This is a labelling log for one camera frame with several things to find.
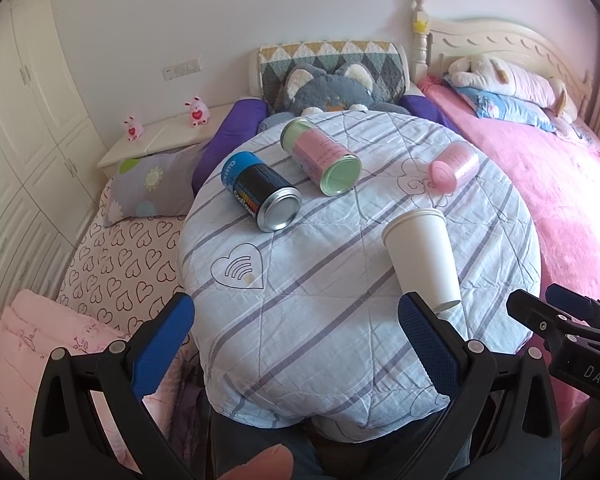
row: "bedpost finial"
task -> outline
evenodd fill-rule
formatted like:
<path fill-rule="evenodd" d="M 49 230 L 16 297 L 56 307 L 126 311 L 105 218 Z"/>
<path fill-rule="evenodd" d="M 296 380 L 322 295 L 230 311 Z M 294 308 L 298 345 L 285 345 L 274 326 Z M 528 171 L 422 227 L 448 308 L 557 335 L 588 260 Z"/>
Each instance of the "bedpost finial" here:
<path fill-rule="evenodd" d="M 416 1 L 416 10 L 424 10 L 425 0 L 415 0 L 415 1 Z"/>

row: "gray cat plush ear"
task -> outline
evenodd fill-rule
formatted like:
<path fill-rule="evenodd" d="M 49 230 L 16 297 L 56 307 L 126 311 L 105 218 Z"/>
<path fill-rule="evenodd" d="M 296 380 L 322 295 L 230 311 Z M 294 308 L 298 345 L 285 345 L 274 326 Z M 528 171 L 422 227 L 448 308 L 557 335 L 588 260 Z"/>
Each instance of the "gray cat plush ear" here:
<path fill-rule="evenodd" d="M 344 64 L 336 71 L 336 74 L 359 82 L 369 94 L 374 90 L 374 79 L 371 77 L 371 72 L 360 63 Z"/>
<path fill-rule="evenodd" d="M 309 81 L 313 80 L 314 76 L 310 74 L 307 70 L 299 68 L 294 70 L 289 78 L 286 80 L 285 92 L 286 97 L 291 101 L 296 100 L 296 94 L 298 91 L 306 85 Z"/>
<path fill-rule="evenodd" d="M 326 72 L 320 68 L 316 68 L 310 64 L 300 64 L 295 67 L 289 74 L 285 83 L 286 98 L 293 102 L 296 99 L 296 94 L 299 89 L 306 85 L 319 75 L 325 75 Z"/>

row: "finger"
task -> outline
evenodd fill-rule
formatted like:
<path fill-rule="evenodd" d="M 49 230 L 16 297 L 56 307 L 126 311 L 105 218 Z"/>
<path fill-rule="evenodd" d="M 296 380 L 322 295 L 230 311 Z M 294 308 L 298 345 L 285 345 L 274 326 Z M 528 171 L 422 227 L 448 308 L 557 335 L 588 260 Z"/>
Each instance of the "finger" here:
<path fill-rule="evenodd" d="M 289 480 L 293 468 L 293 455 L 279 444 L 264 450 L 245 465 L 231 469 L 219 480 Z"/>
<path fill-rule="evenodd" d="M 587 456 L 589 454 L 589 452 L 593 449 L 593 447 L 598 443 L 599 439 L 600 439 L 600 428 L 596 428 L 591 433 L 589 433 L 589 436 L 584 441 L 584 446 L 582 447 L 582 454 L 584 456 Z"/>
<path fill-rule="evenodd" d="M 578 433 L 578 429 L 584 422 L 584 416 L 587 413 L 588 399 L 578 404 L 575 409 L 569 414 L 560 426 L 560 436 L 566 439 L 574 433 Z"/>

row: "stuffed animal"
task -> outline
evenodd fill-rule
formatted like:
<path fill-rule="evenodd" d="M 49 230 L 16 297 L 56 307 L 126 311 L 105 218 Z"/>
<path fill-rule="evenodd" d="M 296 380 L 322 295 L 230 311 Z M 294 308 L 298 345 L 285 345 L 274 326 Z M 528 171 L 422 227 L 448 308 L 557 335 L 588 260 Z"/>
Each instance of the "stuffed animal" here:
<path fill-rule="evenodd" d="M 144 134 L 144 126 L 142 126 L 142 123 L 138 119 L 129 116 L 129 120 L 125 121 L 125 124 L 127 140 L 136 140 Z"/>
<path fill-rule="evenodd" d="M 310 64 L 296 66 L 286 78 L 283 102 L 287 111 L 262 121 L 258 132 L 320 112 L 373 110 L 409 115 L 401 106 L 382 102 L 369 70 L 355 62 L 344 64 L 333 75 Z"/>
<path fill-rule="evenodd" d="M 193 98 L 192 102 L 184 103 L 184 105 L 189 107 L 191 126 L 195 128 L 199 124 L 207 123 L 210 117 L 209 108 L 206 107 L 197 95 Z"/>
<path fill-rule="evenodd" d="M 569 124 L 578 118 L 578 109 L 567 94 L 563 81 L 544 78 L 490 54 L 465 56 L 449 66 L 452 83 L 494 94 L 513 96 L 549 108 Z"/>

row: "person's hand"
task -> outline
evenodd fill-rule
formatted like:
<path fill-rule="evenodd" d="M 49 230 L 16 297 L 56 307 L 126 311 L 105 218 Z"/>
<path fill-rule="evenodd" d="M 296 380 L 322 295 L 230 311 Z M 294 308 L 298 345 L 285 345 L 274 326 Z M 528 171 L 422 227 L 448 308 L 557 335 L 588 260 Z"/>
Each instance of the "person's hand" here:
<path fill-rule="evenodd" d="M 562 460 L 569 459 L 571 452 L 573 451 L 580 431 L 582 430 L 582 424 L 584 423 L 584 416 L 587 412 L 588 399 L 581 402 L 568 416 L 560 426 L 560 437 L 562 438 Z M 587 456 L 591 449 L 596 445 L 600 438 L 600 428 L 596 428 L 587 437 L 582 453 Z"/>
<path fill-rule="evenodd" d="M 294 457 L 282 444 L 265 449 L 244 465 L 234 467 L 218 480 L 289 480 Z"/>

